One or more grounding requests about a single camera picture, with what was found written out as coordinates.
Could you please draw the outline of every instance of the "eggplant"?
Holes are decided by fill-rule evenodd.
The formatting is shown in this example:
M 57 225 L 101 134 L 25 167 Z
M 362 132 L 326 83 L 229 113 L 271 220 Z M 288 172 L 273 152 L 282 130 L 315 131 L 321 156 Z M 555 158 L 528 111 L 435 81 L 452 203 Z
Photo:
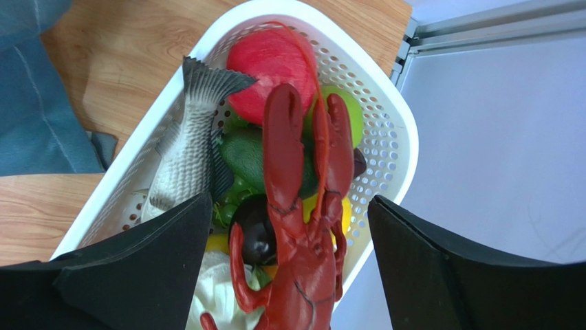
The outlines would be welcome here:
M 354 149 L 354 179 L 366 172 L 366 158 L 360 152 L 360 149 Z
M 228 241 L 234 223 L 244 232 L 242 258 L 248 265 L 276 265 L 276 237 L 267 211 L 267 195 L 256 194 L 244 199 L 230 222 Z

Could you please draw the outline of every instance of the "fish fin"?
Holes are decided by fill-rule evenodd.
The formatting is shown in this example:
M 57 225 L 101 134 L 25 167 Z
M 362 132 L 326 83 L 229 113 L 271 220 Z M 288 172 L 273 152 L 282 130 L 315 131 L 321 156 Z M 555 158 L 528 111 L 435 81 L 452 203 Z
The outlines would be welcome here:
M 155 150 L 161 157 L 173 148 L 175 141 L 179 139 L 180 131 L 181 124 L 177 120 L 171 120 L 171 123 L 169 123 L 169 126 L 165 130 L 165 134 L 155 147 Z
M 256 81 L 256 78 L 241 72 L 211 69 L 196 58 L 183 57 L 183 92 L 186 104 L 198 101 L 218 105 L 230 94 L 242 91 Z
M 212 201 L 214 203 L 219 201 L 234 184 L 234 175 L 219 153 L 221 134 L 221 128 L 212 131 L 212 168 L 214 175 L 212 180 Z
M 151 197 L 149 199 L 149 202 L 153 207 L 163 211 L 169 211 L 171 208 L 173 208 L 173 205 L 175 204 L 175 202 L 170 200 L 169 198 L 163 197 Z
M 132 192 L 132 195 L 142 195 L 143 197 L 149 196 L 149 189 L 139 189 Z

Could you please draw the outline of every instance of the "lobster claw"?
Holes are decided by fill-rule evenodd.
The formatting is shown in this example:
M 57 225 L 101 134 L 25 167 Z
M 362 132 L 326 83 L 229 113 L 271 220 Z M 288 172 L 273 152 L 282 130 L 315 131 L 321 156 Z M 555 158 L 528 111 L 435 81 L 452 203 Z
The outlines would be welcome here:
M 330 94 L 327 98 L 327 113 L 317 109 L 313 112 L 313 131 L 316 141 L 315 165 L 318 175 L 324 175 L 325 149 L 329 148 L 329 166 L 326 169 L 325 190 L 340 193 L 341 197 L 348 194 L 354 175 L 354 149 L 350 116 L 344 100 L 338 94 Z M 329 134 L 329 145 L 325 143 L 325 134 Z
M 263 120 L 263 171 L 269 204 L 281 211 L 295 203 L 303 181 L 303 116 L 295 87 L 272 90 Z

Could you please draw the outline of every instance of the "green apple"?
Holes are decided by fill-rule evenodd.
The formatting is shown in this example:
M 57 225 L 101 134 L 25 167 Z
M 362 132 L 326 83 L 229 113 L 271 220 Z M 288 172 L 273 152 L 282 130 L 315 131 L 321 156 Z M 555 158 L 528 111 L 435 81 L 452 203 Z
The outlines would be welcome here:
M 346 108 L 348 108 L 348 114 L 350 115 L 350 129 L 352 131 L 352 147 L 356 148 L 360 141 L 362 140 L 362 130 L 364 126 L 364 121 L 362 119 L 362 107 L 357 99 L 344 89 L 341 89 L 338 86 L 331 86 L 331 85 L 324 85 L 321 87 L 321 93 L 324 97 L 324 104 L 327 106 L 326 100 L 330 94 L 338 94 L 346 104 Z M 303 118 L 303 136 L 307 139 L 313 139 L 313 112 L 314 107 L 317 101 L 317 95 L 314 99 L 310 110 Z

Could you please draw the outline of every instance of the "basket rim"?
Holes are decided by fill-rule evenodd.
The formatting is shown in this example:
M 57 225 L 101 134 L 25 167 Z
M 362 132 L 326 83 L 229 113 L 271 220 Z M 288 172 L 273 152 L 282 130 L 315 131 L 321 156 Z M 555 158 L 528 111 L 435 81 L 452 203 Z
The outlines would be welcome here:
M 395 203 L 400 204 L 415 176 L 419 156 L 419 137 L 415 118 L 396 86 L 393 85 L 389 77 L 376 64 L 374 59 L 348 33 L 342 30 L 340 26 L 335 24 L 322 12 L 297 0 L 250 0 L 233 7 L 212 23 L 190 51 L 189 56 L 207 59 L 220 38 L 231 31 L 231 29 L 241 23 L 245 23 L 247 20 L 268 15 L 289 17 L 302 21 L 317 30 L 328 31 L 328 37 L 335 44 L 339 45 L 356 63 L 360 63 L 362 69 L 383 90 L 385 96 L 395 106 L 405 122 L 405 129 L 409 137 L 409 161 L 406 175 L 397 196 L 393 200 Z M 118 183 L 122 181 L 124 173 L 130 168 L 138 153 L 145 147 L 147 140 L 144 137 L 150 136 L 157 128 L 182 90 L 182 66 L 180 65 L 163 90 L 161 90 L 155 102 L 145 113 L 109 170 L 104 174 L 90 195 L 62 241 L 55 249 L 50 258 L 51 260 L 63 253 L 78 248 L 83 236 L 89 231 L 93 221 L 97 219 L 100 211 L 105 206 L 106 201 L 112 196 Z M 352 267 L 348 276 L 344 279 L 344 292 L 350 288 L 350 285 L 357 277 L 372 251 L 373 243 L 372 239 L 370 239 L 365 250 L 362 251 L 360 258 L 357 260 L 356 265 Z

